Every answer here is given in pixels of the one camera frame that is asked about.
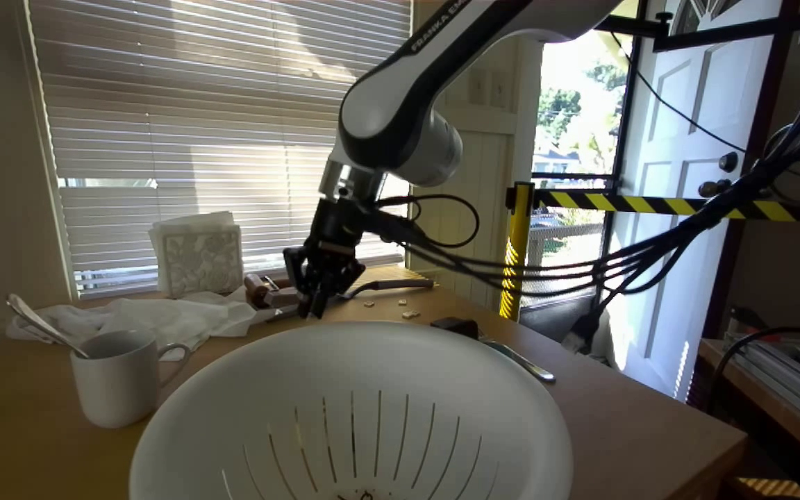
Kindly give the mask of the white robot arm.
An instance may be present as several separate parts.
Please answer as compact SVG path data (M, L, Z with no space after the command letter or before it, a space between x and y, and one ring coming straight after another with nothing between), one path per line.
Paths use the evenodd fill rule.
M311 232L286 246L300 314L323 317L362 272L355 245L379 232L416 253L438 246L412 222L379 207L387 172L444 182L462 161L459 129L433 107L437 95L486 46L513 32L566 42L597 28L620 0L447 0L383 63L358 77L338 104L336 142L326 161Z

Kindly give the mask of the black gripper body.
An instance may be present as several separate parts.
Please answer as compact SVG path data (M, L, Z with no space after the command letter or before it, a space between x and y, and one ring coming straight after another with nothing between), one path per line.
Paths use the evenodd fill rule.
M362 240L358 210L351 200L318 202L311 229L300 245L305 249L305 285L308 297L318 283L338 278L347 288L362 272L363 264L355 257L355 245Z

